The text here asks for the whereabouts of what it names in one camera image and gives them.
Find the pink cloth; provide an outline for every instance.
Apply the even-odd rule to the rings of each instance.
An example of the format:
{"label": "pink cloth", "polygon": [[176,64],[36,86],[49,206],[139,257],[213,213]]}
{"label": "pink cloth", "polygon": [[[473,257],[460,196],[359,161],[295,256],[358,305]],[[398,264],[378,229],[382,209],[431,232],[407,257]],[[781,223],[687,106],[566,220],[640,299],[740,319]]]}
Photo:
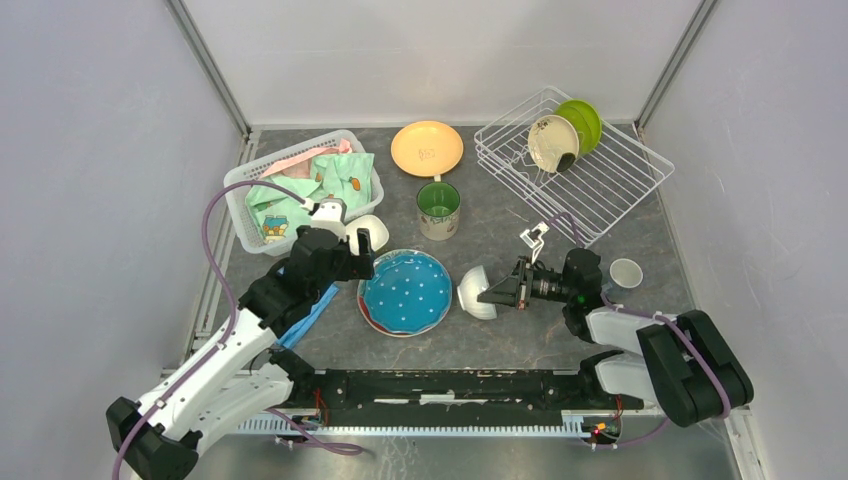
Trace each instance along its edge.
{"label": "pink cloth", "polygon": [[350,142],[342,139],[338,147],[315,147],[299,153],[293,157],[284,158],[271,164],[259,178],[265,178],[268,175],[282,172],[283,175],[290,178],[311,178],[310,167],[312,157],[325,155],[328,153],[351,153],[353,149],[350,147]]}

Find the basket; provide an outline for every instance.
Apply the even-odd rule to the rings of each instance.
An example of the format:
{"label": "basket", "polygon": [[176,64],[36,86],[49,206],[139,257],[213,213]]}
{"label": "basket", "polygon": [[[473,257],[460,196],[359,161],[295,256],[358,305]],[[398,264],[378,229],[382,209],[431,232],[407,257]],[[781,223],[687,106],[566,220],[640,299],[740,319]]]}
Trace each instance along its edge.
{"label": "basket", "polygon": [[[539,117],[571,97],[546,87],[474,134],[477,163],[575,244],[592,245],[674,172],[674,165],[603,122],[597,147],[564,172],[542,171],[527,135]],[[572,233],[569,213],[580,233]]]}
{"label": "basket", "polygon": [[[291,147],[279,150],[270,155],[265,155],[262,158],[256,159],[250,163],[240,165],[230,170],[224,176],[224,186],[232,185],[236,182],[245,180],[257,180],[262,173],[268,169],[274,162],[285,158],[293,157],[303,153],[314,147],[334,147],[338,146],[341,140],[350,142],[351,149],[357,153],[365,153],[362,144],[356,139],[356,135],[348,130],[336,130],[320,137],[315,137],[303,143],[298,143]],[[244,203],[247,197],[249,188],[237,188],[226,195],[227,208],[230,211],[230,218],[233,220],[233,227],[236,230],[236,235],[241,241],[241,246],[248,253],[264,253],[271,256],[279,256],[288,253],[295,239],[279,240],[273,243],[265,244],[265,239],[259,234],[256,224],[253,222],[253,217]],[[371,202],[363,205],[355,210],[348,210],[345,215],[345,223],[350,222],[355,218],[367,215],[374,211],[380,202],[383,201],[383,185],[380,184],[380,177],[376,170],[371,171]]]}

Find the mint green towel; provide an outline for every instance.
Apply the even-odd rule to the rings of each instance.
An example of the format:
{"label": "mint green towel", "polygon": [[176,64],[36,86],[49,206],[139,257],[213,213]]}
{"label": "mint green towel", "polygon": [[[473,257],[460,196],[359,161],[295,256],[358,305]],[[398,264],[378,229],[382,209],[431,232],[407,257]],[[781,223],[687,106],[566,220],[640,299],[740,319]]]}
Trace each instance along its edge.
{"label": "mint green towel", "polygon": [[[316,202],[327,197],[341,198],[348,212],[371,201],[373,153],[333,153],[318,155],[311,161],[311,178],[290,178],[277,173],[263,180]],[[245,204],[265,243],[295,238],[297,227],[309,224],[309,214],[297,201],[272,188],[252,187]]]}

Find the blue cloth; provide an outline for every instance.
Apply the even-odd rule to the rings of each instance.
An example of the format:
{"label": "blue cloth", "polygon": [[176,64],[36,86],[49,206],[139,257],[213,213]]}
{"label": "blue cloth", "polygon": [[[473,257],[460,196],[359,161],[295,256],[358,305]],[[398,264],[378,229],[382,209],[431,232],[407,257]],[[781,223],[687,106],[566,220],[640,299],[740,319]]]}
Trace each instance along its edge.
{"label": "blue cloth", "polygon": [[297,342],[306,335],[306,332],[312,328],[312,324],[315,323],[315,320],[318,320],[318,317],[321,316],[321,312],[327,308],[327,305],[330,304],[330,300],[336,296],[336,292],[339,291],[339,287],[335,285],[330,285],[330,288],[324,293],[324,296],[321,297],[321,300],[318,301],[315,305],[312,305],[312,311],[309,313],[309,316],[304,318],[303,320],[294,324],[292,328],[289,329],[279,340],[277,340],[277,345],[285,348],[292,348],[295,346]]}

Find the wall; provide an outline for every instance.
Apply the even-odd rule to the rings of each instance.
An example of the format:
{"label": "wall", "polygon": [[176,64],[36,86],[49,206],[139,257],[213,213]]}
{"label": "wall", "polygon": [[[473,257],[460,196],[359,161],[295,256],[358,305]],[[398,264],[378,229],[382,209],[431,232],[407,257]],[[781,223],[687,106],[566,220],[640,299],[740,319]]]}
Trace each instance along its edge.
{"label": "wall", "polygon": [[647,127],[701,308],[748,370],[773,478],[844,478],[848,4],[722,2]]}
{"label": "wall", "polygon": [[634,119],[697,0],[186,0],[254,124],[486,123],[545,85]]}
{"label": "wall", "polygon": [[11,3],[0,478],[108,478],[106,407],[179,356],[240,138],[165,2]]}

